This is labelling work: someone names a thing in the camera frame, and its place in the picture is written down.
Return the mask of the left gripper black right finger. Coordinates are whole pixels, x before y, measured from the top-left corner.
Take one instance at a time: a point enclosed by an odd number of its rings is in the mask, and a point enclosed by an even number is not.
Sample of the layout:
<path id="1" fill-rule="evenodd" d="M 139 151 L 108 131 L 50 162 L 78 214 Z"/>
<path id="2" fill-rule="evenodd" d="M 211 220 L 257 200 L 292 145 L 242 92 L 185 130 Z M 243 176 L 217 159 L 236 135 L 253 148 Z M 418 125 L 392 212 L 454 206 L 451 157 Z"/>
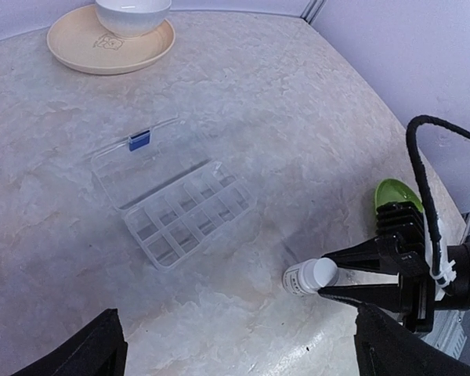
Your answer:
<path id="1" fill-rule="evenodd" d="M 375 305 L 358 306 L 354 342 L 361 375 L 470 375 L 470 366 L 426 344 Z"/>

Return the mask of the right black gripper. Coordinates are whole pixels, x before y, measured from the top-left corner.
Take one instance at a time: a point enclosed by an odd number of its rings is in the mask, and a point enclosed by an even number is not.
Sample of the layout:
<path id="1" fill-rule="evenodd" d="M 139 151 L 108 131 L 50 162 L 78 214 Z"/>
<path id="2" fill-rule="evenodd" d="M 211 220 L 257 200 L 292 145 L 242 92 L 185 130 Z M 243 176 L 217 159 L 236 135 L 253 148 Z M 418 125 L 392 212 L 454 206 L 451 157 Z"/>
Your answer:
<path id="1" fill-rule="evenodd" d="M 371 304 L 398 314 L 413 333 L 429 333 L 434 325 L 436 284 L 425 260 L 425 238 L 400 233 L 381 235 L 361 244 L 329 252 L 323 258 L 352 270 L 384 270 L 398 276 L 396 284 L 323 287 L 322 298 L 358 308 Z"/>

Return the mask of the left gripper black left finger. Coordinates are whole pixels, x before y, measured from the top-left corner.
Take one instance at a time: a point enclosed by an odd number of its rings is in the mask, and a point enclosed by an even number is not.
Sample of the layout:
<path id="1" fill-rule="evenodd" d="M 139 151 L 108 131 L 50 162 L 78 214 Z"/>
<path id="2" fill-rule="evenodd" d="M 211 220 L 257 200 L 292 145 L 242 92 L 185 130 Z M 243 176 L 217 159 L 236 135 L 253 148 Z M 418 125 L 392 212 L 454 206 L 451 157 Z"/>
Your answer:
<path id="1" fill-rule="evenodd" d="M 116 309 L 105 309 L 51 353 L 17 375 L 123 375 L 128 343 Z"/>

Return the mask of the small white pill bottle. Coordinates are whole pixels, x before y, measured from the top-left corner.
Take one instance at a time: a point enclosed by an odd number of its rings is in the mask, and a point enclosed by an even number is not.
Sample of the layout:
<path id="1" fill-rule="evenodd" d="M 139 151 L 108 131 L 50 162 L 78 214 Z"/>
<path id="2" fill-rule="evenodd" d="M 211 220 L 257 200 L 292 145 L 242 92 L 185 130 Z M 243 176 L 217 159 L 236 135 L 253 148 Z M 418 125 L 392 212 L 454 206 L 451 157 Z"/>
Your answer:
<path id="1" fill-rule="evenodd" d="M 338 267 L 329 258 L 311 258 L 287 268 L 283 274 L 284 289 L 295 296 L 316 294 L 338 280 Z"/>

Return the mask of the clear plastic pill organizer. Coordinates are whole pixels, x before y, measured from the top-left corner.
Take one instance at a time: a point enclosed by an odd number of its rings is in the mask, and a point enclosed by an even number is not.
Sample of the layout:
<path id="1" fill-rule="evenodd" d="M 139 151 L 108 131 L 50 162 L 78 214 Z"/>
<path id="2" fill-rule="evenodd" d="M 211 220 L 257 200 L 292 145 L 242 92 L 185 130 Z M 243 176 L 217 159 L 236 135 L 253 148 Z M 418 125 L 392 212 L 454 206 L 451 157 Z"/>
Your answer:
<path id="1" fill-rule="evenodd" d="M 177 117 L 104 147 L 91 157 L 128 231 L 156 269 L 174 268 L 253 209 L 255 199 L 201 131 Z"/>

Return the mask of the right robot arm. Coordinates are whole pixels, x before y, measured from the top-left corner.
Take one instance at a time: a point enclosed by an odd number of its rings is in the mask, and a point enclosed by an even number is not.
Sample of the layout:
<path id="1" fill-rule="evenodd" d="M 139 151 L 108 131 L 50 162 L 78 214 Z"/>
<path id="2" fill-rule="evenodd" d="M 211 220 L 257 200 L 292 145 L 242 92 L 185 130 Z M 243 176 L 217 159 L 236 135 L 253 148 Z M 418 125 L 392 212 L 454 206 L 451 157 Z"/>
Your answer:
<path id="1" fill-rule="evenodd" d="M 396 314 L 410 332 L 427 334 L 433 329 L 435 311 L 470 310 L 470 243 L 447 250 L 457 276 L 450 283 L 451 293 L 440 300 L 422 258 L 423 244 L 407 243 L 398 235 L 378 236 L 326 255 L 340 268 L 397 275 L 397 283 L 323 287 L 319 295 L 355 307 L 375 305 Z"/>

